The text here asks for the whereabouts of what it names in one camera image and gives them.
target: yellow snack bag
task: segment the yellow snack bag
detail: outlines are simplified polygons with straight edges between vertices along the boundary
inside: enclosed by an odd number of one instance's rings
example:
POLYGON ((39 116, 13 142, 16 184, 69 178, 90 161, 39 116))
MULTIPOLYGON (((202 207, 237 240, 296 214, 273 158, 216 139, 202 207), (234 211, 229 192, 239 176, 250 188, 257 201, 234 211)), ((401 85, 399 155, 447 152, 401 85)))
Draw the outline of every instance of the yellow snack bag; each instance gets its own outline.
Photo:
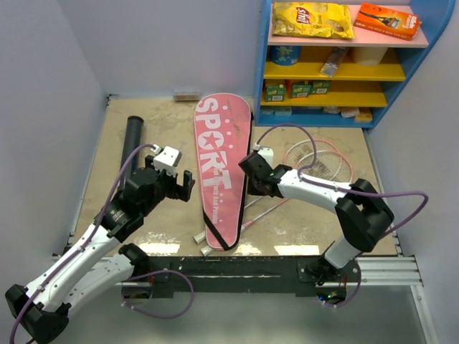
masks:
POLYGON ((324 2, 275 2, 273 34, 353 39, 349 6, 324 2))

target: beige floor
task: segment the beige floor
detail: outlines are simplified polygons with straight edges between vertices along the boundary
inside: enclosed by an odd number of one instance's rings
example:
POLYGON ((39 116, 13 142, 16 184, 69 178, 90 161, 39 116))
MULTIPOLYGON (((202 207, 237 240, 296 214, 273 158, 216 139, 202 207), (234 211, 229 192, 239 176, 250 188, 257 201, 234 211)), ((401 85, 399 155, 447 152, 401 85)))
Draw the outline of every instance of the beige floor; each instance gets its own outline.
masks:
MULTIPOLYGON (((194 145, 193 115, 196 104, 176 104, 170 99, 114 99, 110 102, 98 152, 91 172, 76 228, 80 238, 88 224, 103 205, 116 177, 123 149, 126 118, 138 115, 145 120, 143 142, 170 145, 183 153, 180 173, 190 170, 197 178, 197 155, 194 145)), ((266 128, 256 127, 253 138, 258 138, 266 128)), ((332 141, 351 161, 356 178, 365 178, 377 184, 372 163, 366 149, 363 133, 358 128, 309 128, 315 138, 332 141)), ((275 151, 275 163, 294 143, 305 140, 304 133, 296 128, 274 130, 263 141, 275 151)), ((278 199, 265 198, 245 212, 245 221, 276 204, 278 199)), ((128 242, 134 242, 150 255, 200 255, 192 239, 204 229, 199 186, 196 185, 191 201, 184 203, 166 199, 148 218, 128 242)), ((336 216, 304 202, 290 200, 259 222, 242 236, 233 252, 216 252, 227 255, 278 255, 317 254, 341 236, 336 216)), ((373 254, 395 254, 392 238, 378 243, 373 254)))

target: cardboard box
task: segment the cardboard box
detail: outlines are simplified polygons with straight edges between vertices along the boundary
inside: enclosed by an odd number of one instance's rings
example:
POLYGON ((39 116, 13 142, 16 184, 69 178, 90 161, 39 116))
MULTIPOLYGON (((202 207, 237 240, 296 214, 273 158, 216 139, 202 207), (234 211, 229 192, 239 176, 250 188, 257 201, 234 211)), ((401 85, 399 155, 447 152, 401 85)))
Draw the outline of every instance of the cardboard box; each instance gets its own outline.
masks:
POLYGON ((354 117, 354 121, 358 123, 370 123, 373 121, 372 111, 369 107, 361 107, 360 113, 354 117))
POLYGON ((311 93, 313 95, 326 95, 328 92, 328 89, 330 88, 330 85, 331 85, 331 81, 323 81, 323 80, 313 81, 311 93))
POLYGON ((312 86, 307 81, 286 80, 287 92, 290 98, 306 98, 311 92, 312 86))
POLYGON ((274 115, 276 116, 290 116, 292 114, 291 106, 276 106, 274 115))
POLYGON ((286 88, 283 80, 265 80, 266 102, 283 102, 285 92, 286 88))
POLYGON ((388 36, 410 41, 421 24, 415 14, 387 9, 364 2, 357 14, 355 27, 380 32, 388 36))

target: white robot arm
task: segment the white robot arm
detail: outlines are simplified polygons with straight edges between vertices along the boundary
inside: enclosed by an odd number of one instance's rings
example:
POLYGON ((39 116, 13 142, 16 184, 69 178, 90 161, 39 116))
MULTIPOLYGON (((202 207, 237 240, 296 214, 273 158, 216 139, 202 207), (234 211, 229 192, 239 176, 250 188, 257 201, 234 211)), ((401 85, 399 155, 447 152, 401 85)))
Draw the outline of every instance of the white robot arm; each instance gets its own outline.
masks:
POLYGON ((319 284, 333 280, 340 269, 362 252, 373 250, 394 220, 394 214, 382 199, 343 192, 356 190, 376 193, 370 182, 364 179, 350 184, 308 176, 308 180, 327 184, 331 188, 316 186, 300 180, 298 171, 290 166, 271 168, 256 151, 239 165, 249 177, 249 194, 298 199, 337 215, 344 235, 322 254, 317 264, 308 267, 311 274, 319 277, 319 284))
POLYGON ((191 172, 184 172, 183 186, 176 183, 181 153, 171 147, 153 148, 156 156, 147 156, 145 168, 133 172, 124 189, 107 205, 102 220, 95 220, 45 273, 26 286, 14 285, 6 292, 11 313, 37 344, 53 341, 81 306, 131 277, 136 268, 148 261, 141 249, 129 244, 102 267, 92 270, 101 258, 143 225, 145 216, 166 197, 190 199, 194 185, 191 172))

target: black cylinder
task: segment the black cylinder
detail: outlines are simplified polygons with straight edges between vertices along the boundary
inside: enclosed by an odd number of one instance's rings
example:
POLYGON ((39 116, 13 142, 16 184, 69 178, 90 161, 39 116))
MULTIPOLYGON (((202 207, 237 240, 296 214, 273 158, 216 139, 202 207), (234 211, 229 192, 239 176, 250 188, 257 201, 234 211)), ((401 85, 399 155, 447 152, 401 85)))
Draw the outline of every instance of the black cylinder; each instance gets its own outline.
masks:
MULTIPOLYGON (((126 134, 124 136, 123 155, 121 156, 121 166, 124 165, 129 155, 141 144, 143 118, 138 116, 129 116, 126 124, 126 134)), ((126 179, 128 179, 132 172, 138 167, 138 153, 129 163, 118 185, 118 190, 124 189, 126 179)))

